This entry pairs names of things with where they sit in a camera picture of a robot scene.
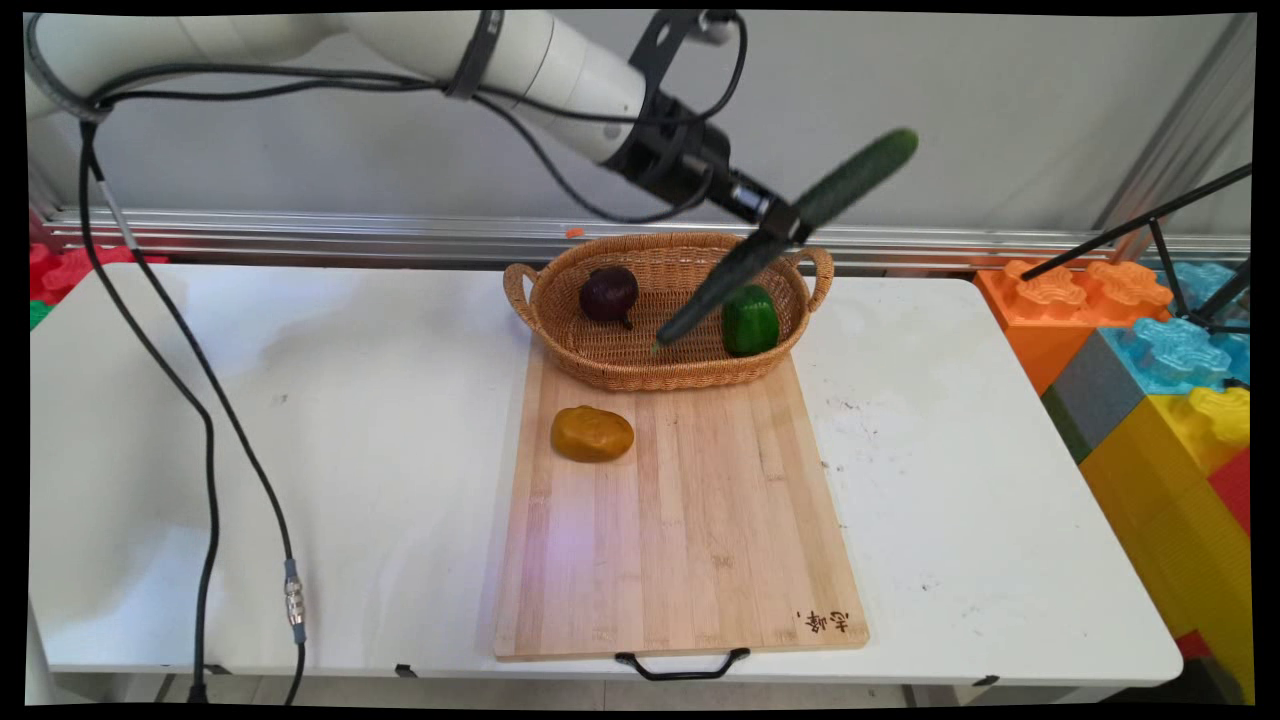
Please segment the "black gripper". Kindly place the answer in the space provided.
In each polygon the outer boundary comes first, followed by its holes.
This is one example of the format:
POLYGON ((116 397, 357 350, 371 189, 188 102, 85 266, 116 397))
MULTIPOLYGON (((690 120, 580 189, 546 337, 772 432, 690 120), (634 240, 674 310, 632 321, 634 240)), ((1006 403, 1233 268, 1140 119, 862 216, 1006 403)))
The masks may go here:
POLYGON ((718 127, 696 119, 664 92, 646 97, 640 118, 605 167, 669 208, 645 217, 607 214, 607 219, 657 223, 710 202, 748 223, 756 224, 765 215, 762 236, 774 251, 806 243, 813 227, 773 190, 730 165, 730 140, 718 127))

